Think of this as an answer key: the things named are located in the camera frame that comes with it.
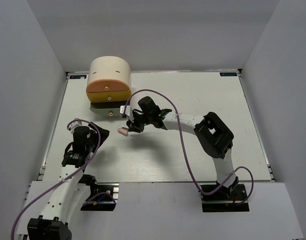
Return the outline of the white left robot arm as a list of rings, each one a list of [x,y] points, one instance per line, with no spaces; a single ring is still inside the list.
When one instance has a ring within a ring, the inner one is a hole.
[[[58,182],[48,190],[49,200],[40,215],[28,221],[31,240],[70,240],[69,222],[73,212],[84,204],[83,196],[92,200],[98,195],[96,178],[84,171],[110,132],[80,119],[72,121],[67,129],[73,140],[64,150]]]

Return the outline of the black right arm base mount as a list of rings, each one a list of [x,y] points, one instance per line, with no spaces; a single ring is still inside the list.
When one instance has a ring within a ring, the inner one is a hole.
[[[201,195],[202,211],[204,213],[236,213],[249,212],[246,200],[247,192],[244,184],[238,184],[230,196],[217,191],[212,195]]]

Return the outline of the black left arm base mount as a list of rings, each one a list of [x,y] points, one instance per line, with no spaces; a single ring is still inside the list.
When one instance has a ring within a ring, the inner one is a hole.
[[[98,183],[91,187],[91,194],[81,207],[81,211],[112,212],[119,194],[119,183]]]

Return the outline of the pink correction tape dispenser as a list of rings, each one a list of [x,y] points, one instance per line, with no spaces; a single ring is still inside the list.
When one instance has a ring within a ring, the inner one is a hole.
[[[129,131],[127,127],[124,127],[122,125],[118,125],[117,131],[122,134],[123,136],[128,136],[129,135]]]

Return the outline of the cream round drawer organizer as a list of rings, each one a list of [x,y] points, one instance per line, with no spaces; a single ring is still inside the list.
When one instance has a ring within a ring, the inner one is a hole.
[[[86,95],[90,109],[103,117],[119,115],[132,94],[131,69],[127,61],[117,56],[101,56],[91,62]]]

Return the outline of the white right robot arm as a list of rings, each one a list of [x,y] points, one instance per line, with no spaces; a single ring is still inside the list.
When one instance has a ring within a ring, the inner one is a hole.
[[[157,129],[195,135],[204,152],[213,159],[219,195],[228,200],[236,194],[239,180],[232,162],[234,135],[217,114],[185,115],[168,108],[160,109],[149,96],[139,100],[138,105],[140,110],[129,106],[121,108],[130,132],[141,133],[145,126],[153,125]]]

